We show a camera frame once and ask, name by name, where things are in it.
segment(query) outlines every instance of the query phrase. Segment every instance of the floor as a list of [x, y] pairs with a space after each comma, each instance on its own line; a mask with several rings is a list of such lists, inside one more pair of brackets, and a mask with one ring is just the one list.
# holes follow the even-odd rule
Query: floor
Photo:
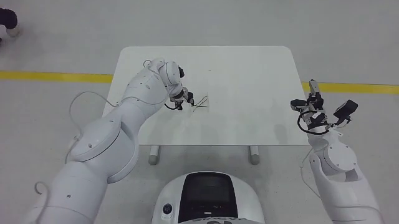
[[[22, 35], [5, 37], [0, 70], [113, 74], [126, 46], [287, 46], [302, 81], [399, 84], [399, 0], [0, 0], [19, 15]], [[75, 134], [68, 119], [74, 95], [107, 95], [110, 84], [0, 80], [0, 220], [18, 223], [63, 166]], [[343, 141], [356, 152], [386, 223], [399, 219], [399, 95], [325, 93], [329, 112], [359, 104]], [[78, 101], [81, 123], [100, 117], [104, 103]], [[248, 182], [266, 223], [330, 223], [302, 183], [299, 163], [309, 147], [261, 147], [247, 163], [245, 147], [164, 147], [156, 167], [149, 147], [137, 166], [110, 185], [96, 223], [150, 223], [162, 187], [197, 170], [218, 170]], [[305, 179], [313, 186], [310, 168]]]

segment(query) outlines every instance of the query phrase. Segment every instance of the robot arm segment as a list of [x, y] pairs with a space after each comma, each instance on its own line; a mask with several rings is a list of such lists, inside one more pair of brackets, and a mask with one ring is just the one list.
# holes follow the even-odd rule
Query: robot arm segment
[[[339, 120], [329, 124], [319, 86], [314, 80], [309, 85], [309, 98], [291, 101], [291, 108], [300, 112], [298, 125], [300, 118], [307, 125], [305, 132], [313, 148], [309, 157], [310, 167], [327, 214], [333, 223], [383, 223], [378, 203], [358, 167], [356, 155], [339, 140], [342, 134], [337, 131], [339, 124], [345, 120], [347, 123], [351, 121], [350, 114], [356, 110], [357, 104], [351, 100], [346, 101], [334, 113]], [[339, 173], [345, 173], [344, 182], [328, 177]]]
[[183, 70], [155, 59], [127, 85], [109, 114], [88, 124], [61, 169], [24, 223], [89, 224], [109, 183], [126, 177], [138, 159], [138, 131], [169, 97], [184, 91]]

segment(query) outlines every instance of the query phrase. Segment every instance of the yellow stripe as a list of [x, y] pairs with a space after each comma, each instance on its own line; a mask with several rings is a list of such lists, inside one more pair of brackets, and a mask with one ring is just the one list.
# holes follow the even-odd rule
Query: yellow stripe
[[[112, 78], [113, 75], [111, 74], [0, 71], [0, 80], [36, 80], [110, 84]], [[302, 82], [302, 87], [304, 88], [304, 91], [309, 91], [308, 82]], [[322, 92], [399, 95], [399, 85], [319, 83], [319, 87]]]
[[110, 84], [113, 75], [108, 74], [71, 74], [53, 72], [0, 71], [4, 80], [39, 80], [57, 82], [89, 82]]
[[[310, 91], [308, 82], [302, 82], [302, 87], [304, 91]], [[319, 88], [322, 92], [399, 95], [399, 85], [388, 84], [319, 83]]]

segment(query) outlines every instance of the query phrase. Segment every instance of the white tabletop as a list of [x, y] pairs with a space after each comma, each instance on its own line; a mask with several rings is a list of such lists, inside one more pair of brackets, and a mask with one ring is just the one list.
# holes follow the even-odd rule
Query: white tabletop
[[[183, 86], [201, 107], [163, 107], [141, 127], [140, 145], [307, 145], [292, 99], [305, 99], [291, 51], [276, 46], [159, 46], [122, 50], [108, 100], [117, 102], [143, 61], [162, 57], [184, 69]], [[111, 108], [107, 105], [103, 114]]]

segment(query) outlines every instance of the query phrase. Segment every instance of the table leg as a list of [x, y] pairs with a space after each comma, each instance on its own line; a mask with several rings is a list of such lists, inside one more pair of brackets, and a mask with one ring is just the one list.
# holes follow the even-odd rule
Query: table leg
[[249, 161], [253, 165], [259, 164], [261, 161], [261, 157], [259, 156], [259, 147], [258, 146], [248, 146], [249, 148]]
[[150, 150], [150, 156], [148, 158], [148, 163], [150, 165], [156, 165], [160, 160], [160, 146], [152, 145]]

